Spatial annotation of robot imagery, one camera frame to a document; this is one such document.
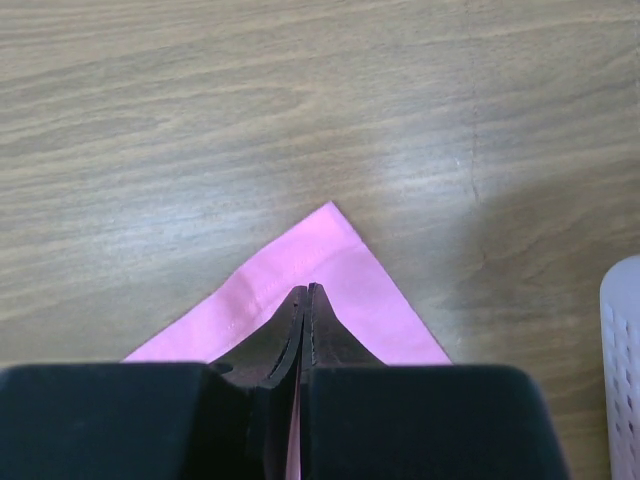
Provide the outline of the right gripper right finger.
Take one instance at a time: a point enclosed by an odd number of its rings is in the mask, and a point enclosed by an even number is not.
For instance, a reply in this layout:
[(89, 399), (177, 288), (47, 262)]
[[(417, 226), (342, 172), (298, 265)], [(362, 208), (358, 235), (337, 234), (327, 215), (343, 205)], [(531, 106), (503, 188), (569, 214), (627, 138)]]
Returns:
[(387, 366), (308, 288), (300, 377), (306, 479), (566, 479), (543, 395), (505, 365)]

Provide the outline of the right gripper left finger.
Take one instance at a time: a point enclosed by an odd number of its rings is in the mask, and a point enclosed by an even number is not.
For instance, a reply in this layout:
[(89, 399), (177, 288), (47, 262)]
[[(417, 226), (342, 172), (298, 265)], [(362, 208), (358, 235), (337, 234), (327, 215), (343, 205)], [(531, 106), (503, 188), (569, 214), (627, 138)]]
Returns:
[(281, 479), (306, 290), (211, 363), (35, 364), (1, 373), (5, 479)]

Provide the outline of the pink t-shirt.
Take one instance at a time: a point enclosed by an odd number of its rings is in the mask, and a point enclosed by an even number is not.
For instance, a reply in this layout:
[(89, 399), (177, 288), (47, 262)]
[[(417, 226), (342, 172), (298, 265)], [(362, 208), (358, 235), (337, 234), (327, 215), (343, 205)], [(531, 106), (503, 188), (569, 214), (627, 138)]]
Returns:
[[(211, 296), (139, 346), (130, 362), (211, 363), (261, 328), (296, 287), (320, 284), (345, 328), (387, 366), (447, 365), (448, 356), (333, 204), (251, 257)], [(285, 475), (301, 473), (300, 377)]]

